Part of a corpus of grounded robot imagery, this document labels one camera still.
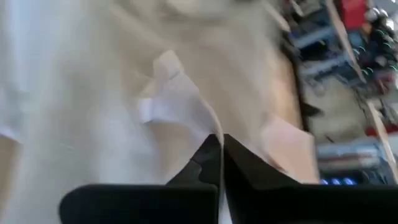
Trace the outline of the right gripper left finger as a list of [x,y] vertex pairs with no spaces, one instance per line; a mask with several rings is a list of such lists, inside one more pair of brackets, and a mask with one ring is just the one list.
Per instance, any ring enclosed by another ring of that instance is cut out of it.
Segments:
[[67,193],[63,224],[217,224],[221,145],[209,135],[187,165],[164,185],[90,184]]

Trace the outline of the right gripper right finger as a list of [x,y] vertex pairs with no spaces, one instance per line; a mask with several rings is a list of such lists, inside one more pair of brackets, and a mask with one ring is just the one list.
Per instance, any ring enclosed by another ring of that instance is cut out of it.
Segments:
[[224,184],[233,223],[397,223],[397,187],[301,184],[229,134]]

